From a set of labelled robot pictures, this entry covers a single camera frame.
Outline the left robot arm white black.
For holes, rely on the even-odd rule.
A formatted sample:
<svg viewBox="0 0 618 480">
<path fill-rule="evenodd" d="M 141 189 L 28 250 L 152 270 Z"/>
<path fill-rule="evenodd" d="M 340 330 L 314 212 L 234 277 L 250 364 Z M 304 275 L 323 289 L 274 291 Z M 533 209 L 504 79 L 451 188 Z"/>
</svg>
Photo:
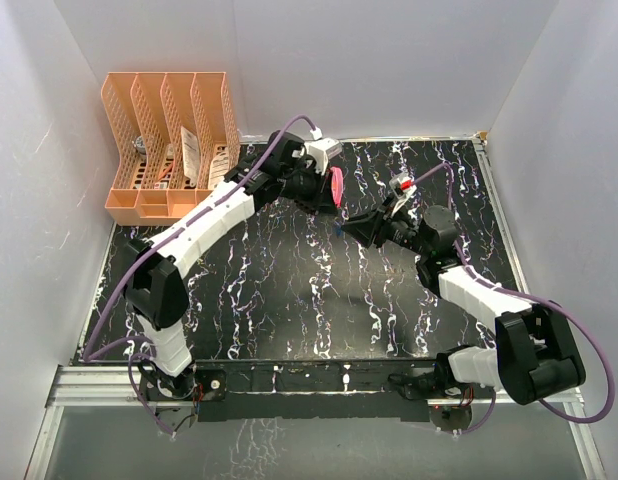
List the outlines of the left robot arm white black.
<svg viewBox="0 0 618 480">
<path fill-rule="evenodd" d="M 343 175 L 330 162 L 341 151 L 332 138 L 304 141 L 276 131 L 262 156 L 243 157 L 187 215 L 149 239 L 128 243 L 137 268 L 123 297 L 153 346 L 152 355 L 138 365 L 150 385 L 174 399 L 194 390 L 183 318 L 189 308 L 186 278 L 198 259 L 236 225 L 280 198 L 308 215 L 337 214 Z M 152 369 L 144 370 L 146 365 Z"/>
</svg>

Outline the red strap keychain with ring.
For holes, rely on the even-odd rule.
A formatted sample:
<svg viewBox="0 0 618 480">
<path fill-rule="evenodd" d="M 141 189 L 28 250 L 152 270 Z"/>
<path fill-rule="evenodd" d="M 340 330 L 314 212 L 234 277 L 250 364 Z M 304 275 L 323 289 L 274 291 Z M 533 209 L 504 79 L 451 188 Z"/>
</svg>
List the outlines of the red strap keychain with ring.
<svg viewBox="0 0 618 480">
<path fill-rule="evenodd" d="M 339 167 L 330 168 L 330 190 L 333 203 L 336 208 L 341 207 L 343 191 L 344 191 L 344 177 L 342 170 Z"/>
</svg>

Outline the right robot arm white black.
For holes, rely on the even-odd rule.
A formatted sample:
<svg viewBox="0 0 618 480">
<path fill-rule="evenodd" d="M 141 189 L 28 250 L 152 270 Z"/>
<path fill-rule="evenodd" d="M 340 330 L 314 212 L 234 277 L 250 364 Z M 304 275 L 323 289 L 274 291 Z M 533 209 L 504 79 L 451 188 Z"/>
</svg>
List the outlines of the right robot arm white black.
<svg viewBox="0 0 618 480">
<path fill-rule="evenodd" d="M 391 241 L 418 254 L 420 283 L 438 298 L 474 317 L 495 335 L 492 349 L 462 345 L 436 357 L 432 372 L 398 377 L 422 397 L 460 395 L 470 385 L 503 389 L 527 405 L 580 386 L 586 370 L 565 314 L 557 308 L 507 294 L 462 263 L 453 212 L 440 205 L 413 222 L 388 197 L 374 210 L 347 220 L 342 230 L 363 247 Z"/>
</svg>

